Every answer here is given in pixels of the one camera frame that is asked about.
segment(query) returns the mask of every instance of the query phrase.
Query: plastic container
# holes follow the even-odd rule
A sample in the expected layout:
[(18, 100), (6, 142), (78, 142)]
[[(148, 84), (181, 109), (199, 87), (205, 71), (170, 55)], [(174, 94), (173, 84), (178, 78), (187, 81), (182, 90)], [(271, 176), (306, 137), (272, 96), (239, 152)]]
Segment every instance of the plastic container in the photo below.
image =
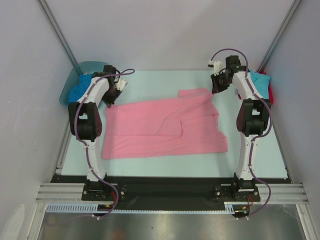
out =
[(102, 72), (105, 65), (108, 64), (102, 61), (83, 61), (78, 63), (78, 65), (72, 69), (65, 82), (59, 99), (60, 103), (67, 106), (69, 92), (75, 85), (79, 84), (79, 75), (81, 73), (93, 74), (94, 72)]

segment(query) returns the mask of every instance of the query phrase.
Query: light blue cloth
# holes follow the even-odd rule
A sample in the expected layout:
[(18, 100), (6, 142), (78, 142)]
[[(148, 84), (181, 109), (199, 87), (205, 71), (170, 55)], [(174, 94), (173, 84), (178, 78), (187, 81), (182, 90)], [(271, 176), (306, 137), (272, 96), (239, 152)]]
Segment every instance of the light blue cloth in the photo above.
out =
[(75, 85), (69, 92), (68, 101), (66, 102), (67, 105), (72, 102), (77, 102), (79, 98), (81, 98), (88, 87), (90, 86), (92, 79), (92, 74), (81, 74), (79, 76), (79, 84)]
[(261, 94), (264, 99), (269, 99), (269, 82), (271, 77), (265, 74), (260, 74), (258, 72), (250, 71), (251, 80), (257, 89), (257, 91)]

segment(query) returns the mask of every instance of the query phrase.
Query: purple cable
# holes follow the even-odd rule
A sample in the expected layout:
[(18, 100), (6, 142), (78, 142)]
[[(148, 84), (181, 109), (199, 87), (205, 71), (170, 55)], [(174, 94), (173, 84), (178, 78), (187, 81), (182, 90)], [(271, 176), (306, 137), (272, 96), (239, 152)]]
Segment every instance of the purple cable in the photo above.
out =
[[(93, 88), (97, 85), (97, 83), (100, 82), (102, 79), (110, 78), (110, 77), (117, 77), (117, 76), (120, 77), (120, 76), (124, 76), (124, 75), (131, 75), (131, 74), (134, 74), (134, 73), (135, 73), (135, 70), (134, 70), (133, 68), (128, 68), (128, 69), (126, 69), (126, 70), (124, 70), (124, 71), (122, 71), (121, 73), (118, 73), (118, 74), (107, 74), (107, 75), (104, 75), (104, 76), (100, 77), (98, 80), (95, 81), (95, 83), (89, 88), (88, 92), (87, 92), (85, 95), (88, 96), (88, 95), (91, 93), (91, 91), (93, 90)], [(77, 126), (78, 126), (78, 117), (79, 117), (79, 114), (80, 114), (80, 109), (81, 109), (81, 107), (83, 106), (83, 104), (84, 104), (85, 101), (87, 100), (87, 97), (86, 97), (86, 96), (85, 96), (85, 97), (83, 98), (83, 100), (81, 101), (81, 103), (80, 103), (80, 105), (79, 105), (79, 107), (77, 108), (76, 113), (75, 113), (75, 118), (74, 118), (74, 135), (75, 135), (75, 138), (76, 138), (79, 142), (81, 142), (82, 144), (84, 144), (84, 146), (86, 147), (86, 148), (85, 148), (86, 162), (87, 162), (89, 168), (91, 169), (92, 174), (93, 174), (98, 180), (100, 180), (100, 181), (103, 182), (104, 184), (110, 186), (110, 187), (113, 188), (113, 190), (115, 191), (116, 199), (115, 199), (115, 202), (114, 202), (112, 208), (111, 208), (105, 215), (103, 215), (103, 216), (100, 216), (100, 217), (95, 217), (95, 216), (94, 216), (94, 217), (97, 218), (97, 219), (104, 219), (104, 218), (108, 217), (109, 214), (116, 208), (116, 206), (117, 206), (117, 204), (118, 204), (118, 201), (119, 201), (119, 193), (118, 193), (118, 190), (116, 189), (115, 186), (113, 186), (111, 183), (103, 180), (101, 177), (99, 177), (99, 176), (95, 173), (95, 171), (94, 171), (94, 169), (92, 168), (92, 165), (91, 165), (91, 163), (90, 163), (88, 144), (87, 144), (85, 141), (83, 141), (83, 140), (81, 140), (81, 139), (79, 138), (78, 128), (77, 128)], [(61, 222), (58, 222), (58, 223), (54, 223), (54, 224), (49, 224), (49, 223), (47, 223), (47, 225), (52, 227), (52, 226), (56, 226), (56, 225), (60, 225), (60, 224), (65, 224), (65, 223), (71, 222), (71, 221), (73, 221), (73, 220), (75, 220), (75, 219), (82, 218), (82, 217), (92, 217), (92, 216), (93, 216), (92, 214), (82, 214), (82, 215), (78, 215), (78, 216), (71, 217), (71, 218), (69, 218), (69, 219), (66, 219), (66, 220), (61, 221)]]
[(252, 216), (252, 215), (255, 215), (256, 213), (260, 212), (260, 211), (268, 204), (268, 202), (269, 202), (269, 200), (270, 200), (270, 198), (271, 198), (271, 187), (269, 186), (269, 184), (266, 183), (265, 181), (257, 178), (256, 175), (254, 174), (253, 170), (252, 170), (252, 155), (253, 155), (253, 151), (254, 151), (255, 140), (258, 139), (258, 138), (263, 138), (263, 137), (267, 136), (267, 135), (271, 132), (271, 129), (272, 129), (272, 126), (273, 126), (273, 117), (272, 117), (272, 113), (271, 113), (271, 110), (270, 110), (268, 104), (267, 104), (262, 98), (260, 98), (257, 94), (255, 94), (254, 88), (252, 87), (251, 83), (249, 82), (249, 79), (248, 79), (248, 71), (249, 71), (248, 65), (249, 65), (249, 63), (248, 63), (248, 59), (247, 59), (246, 55), (245, 55), (243, 52), (241, 52), (241, 51), (239, 51), (239, 50), (237, 50), (237, 49), (234, 49), (234, 48), (224, 48), (224, 49), (221, 49), (221, 50), (217, 51), (217, 52), (212, 56), (211, 61), (214, 59), (214, 57), (215, 57), (218, 53), (220, 53), (220, 52), (222, 52), (222, 51), (235, 51), (235, 52), (237, 52), (237, 53), (240, 53), (240, 54), (244, 57), (245, 65), (246, 65), (246, 66), (245, 66), (245, 76), (244, 76), (244, 78), (245, 78), (247, 84), (249, 85), (249, 88), (250, 88), (252, 94), (253, 94), (257, 99), (259, 99), (259, 100), (263, 103), (263, 105), (266, 107), (266, 109), (267, 109), (267, 111), (268, 111), (268, 113), (269, 113), (269, 118), (270, 118), (269, 128), (268, 128), (268, 130), (266, 131), (266, 133), (263, 134), (263, 135), (261, 135), (261, 136), (259, 136), (259, 135), (258, 135), (258, 136), (255, 136), (255, 137), (252, 139), (252, 141), (251, 141), (251, 146), (250, 146), (249, 164), (248, 164), (250, 173), (251, 173), (252, 177), (253, 177), (257, 182), (266, 185), (266, 187), (267, 187), (268, 190), (269, 190), (268, 197), (267, 197), (267, 199), (265, 200), (264, 204), (263, 204), (257, 211), (249, 214), (249, 216)]

